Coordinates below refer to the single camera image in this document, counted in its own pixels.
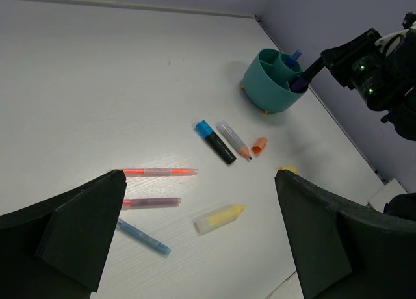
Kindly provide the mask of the blue black highlighter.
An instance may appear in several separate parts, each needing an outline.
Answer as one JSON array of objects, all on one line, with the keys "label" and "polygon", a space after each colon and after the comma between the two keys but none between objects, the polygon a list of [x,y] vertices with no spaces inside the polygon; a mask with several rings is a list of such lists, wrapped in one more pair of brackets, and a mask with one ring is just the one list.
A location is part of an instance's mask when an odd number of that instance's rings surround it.
[{"label": "blue black highlighter", "polygon": [[198,122],[195,126],[198,134],[215,151],[215,153],[229,166],[236,161],[236,156],[217,135],[214,129],[205,121]]}]

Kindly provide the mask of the thin orange pen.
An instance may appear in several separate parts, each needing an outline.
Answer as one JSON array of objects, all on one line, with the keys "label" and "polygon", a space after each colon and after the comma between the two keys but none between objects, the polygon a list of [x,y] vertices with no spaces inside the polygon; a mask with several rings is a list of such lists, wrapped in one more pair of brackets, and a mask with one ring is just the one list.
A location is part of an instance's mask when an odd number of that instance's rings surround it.
[{"label": "thin orange pen", "polygon": [[195,176],[198,174],[198,170],[193,168],[126,168],[121,171],[128,177]]}]

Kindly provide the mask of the yellow marker cap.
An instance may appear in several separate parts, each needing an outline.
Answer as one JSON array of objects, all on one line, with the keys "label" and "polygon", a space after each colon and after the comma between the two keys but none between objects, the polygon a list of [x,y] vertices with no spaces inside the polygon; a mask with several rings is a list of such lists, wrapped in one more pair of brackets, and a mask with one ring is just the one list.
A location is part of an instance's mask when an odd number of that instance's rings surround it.
[{"label": "yellow marker cap", "polygon": [[288,170],[288,171],[290,171],[292,173],[295,173],[295,174],[298,173],[298,170],[297,170],[297,168],[295,166],[281,166],[279,168],[279,170]]}]

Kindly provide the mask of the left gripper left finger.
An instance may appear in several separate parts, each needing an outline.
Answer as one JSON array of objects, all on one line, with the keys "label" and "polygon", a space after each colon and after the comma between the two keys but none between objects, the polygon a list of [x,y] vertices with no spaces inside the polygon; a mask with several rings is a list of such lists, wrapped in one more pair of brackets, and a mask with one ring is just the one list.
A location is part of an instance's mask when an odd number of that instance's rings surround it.
[{"label": "left gripper left finger", "polygon": [[1,216],[2,298],[98,291],[127,188],[121,170]]}]

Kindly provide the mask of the yellow translucent marker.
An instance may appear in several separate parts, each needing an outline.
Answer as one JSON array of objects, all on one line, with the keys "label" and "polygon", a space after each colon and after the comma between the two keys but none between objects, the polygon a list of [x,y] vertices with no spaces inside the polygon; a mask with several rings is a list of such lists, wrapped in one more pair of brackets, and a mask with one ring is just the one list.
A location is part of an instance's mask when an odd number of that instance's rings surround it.
[{"label": "yellow translucent marker", "polygon": [[194,221],[194,227],[200,235],[207,234],[238,219],[245,208],[245,205],[225,205],[197,217]]}]

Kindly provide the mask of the purple black highlighter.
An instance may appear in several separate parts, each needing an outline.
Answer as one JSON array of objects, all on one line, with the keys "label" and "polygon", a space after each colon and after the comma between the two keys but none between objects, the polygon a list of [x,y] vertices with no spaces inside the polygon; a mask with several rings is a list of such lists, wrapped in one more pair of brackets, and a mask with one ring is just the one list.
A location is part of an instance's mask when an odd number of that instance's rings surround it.
[{"label": "purple black highlighter", "polygon": [[323,69],[324,67],[324,61],[322,57],[319,57],[308,69],[299,76],[299,78],[296,78],[291,84],[290,89],[293,93],[303,93],[305,92],[310,82],[313,80],[313,78]]}]

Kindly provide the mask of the thin blue pen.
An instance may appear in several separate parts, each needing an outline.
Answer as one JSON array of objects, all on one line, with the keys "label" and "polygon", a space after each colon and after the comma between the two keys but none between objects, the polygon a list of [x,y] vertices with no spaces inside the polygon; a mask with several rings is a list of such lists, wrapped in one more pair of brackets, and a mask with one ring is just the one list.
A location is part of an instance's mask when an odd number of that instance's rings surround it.
[{"label": "thin blue pen", "polygon": [[169,247],[154,239],[153,237],[150,237],[148,234],[139,230],[135,226],[132,226],[121,218],[117,220],[117,226],[118,229],[120,229],[122,232],[151,248],[153,251],[164,256],[170,255],[171,249],[169,249]]}]

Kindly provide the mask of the orange marker cap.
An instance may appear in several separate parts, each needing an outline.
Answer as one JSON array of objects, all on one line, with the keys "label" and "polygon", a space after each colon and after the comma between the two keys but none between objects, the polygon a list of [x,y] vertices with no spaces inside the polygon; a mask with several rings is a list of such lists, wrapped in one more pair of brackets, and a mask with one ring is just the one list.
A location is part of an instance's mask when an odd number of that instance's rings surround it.
[{"label": "orange marker cap", "polygon": [[252,146],[252,151],[255,154],[260,154],[266,147],[268,139],[266,137],[259,137]]}]

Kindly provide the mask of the thin pink purple pen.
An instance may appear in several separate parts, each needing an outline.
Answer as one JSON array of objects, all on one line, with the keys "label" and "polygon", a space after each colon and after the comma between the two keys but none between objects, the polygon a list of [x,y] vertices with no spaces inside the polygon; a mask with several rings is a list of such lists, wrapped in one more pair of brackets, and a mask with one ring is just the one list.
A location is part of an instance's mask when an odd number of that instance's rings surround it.
[{"label": "thin pink purple pen", "polygon": [[135,198],[123,201],[122,210],[177,207],[181,198]]}]

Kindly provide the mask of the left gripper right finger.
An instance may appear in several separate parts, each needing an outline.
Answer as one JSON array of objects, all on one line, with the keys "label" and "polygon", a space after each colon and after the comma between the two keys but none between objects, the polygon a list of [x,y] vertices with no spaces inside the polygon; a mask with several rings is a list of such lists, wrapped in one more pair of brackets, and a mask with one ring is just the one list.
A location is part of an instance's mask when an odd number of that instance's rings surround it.
[{"label": "left gripper right finger", "polygon": [[414,194],[378,212],[289,170],[275,185],[304,298],[415,297]]}]

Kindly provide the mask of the teal round pen holder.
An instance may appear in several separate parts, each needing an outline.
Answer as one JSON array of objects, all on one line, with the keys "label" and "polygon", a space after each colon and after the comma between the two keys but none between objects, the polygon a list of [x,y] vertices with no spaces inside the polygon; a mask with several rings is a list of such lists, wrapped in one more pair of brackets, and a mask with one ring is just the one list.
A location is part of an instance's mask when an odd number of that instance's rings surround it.
[{"label": "teal round pen holder", "polygon": [[293,68],[285,65],[290,55],[275,49],[261,50],[246,70],[241,88],[248,98],[265,113],[286,111],[303,93],[293,93],[290,84],[303,74],[297,62]]}]

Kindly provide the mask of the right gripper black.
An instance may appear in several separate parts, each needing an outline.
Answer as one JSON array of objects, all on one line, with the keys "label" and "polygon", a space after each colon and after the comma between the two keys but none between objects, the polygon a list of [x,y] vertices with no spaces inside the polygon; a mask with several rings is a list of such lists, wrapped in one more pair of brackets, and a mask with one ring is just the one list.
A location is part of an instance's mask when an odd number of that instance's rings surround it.
[{"label": "right gripper black", "polygon": [[415,29],[388,36],[374,29],[321,53],[324,66],[343,87],[357,90],[367,107],[385,112],[382,123],[415,139]]}]

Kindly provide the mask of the grey marker orange tip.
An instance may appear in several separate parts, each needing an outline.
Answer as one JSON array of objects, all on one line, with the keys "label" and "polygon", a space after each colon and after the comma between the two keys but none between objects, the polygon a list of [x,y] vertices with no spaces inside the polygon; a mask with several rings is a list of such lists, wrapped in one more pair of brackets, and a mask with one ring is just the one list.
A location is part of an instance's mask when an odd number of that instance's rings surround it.
[{"label": "grey marker orange tip", "polygon": [[247,145],[242,141],[240,136],[225,122],[217,123],[216,128],[224,136],[224,138],[231,144],[233,149],[247,160],[252,160]]}]

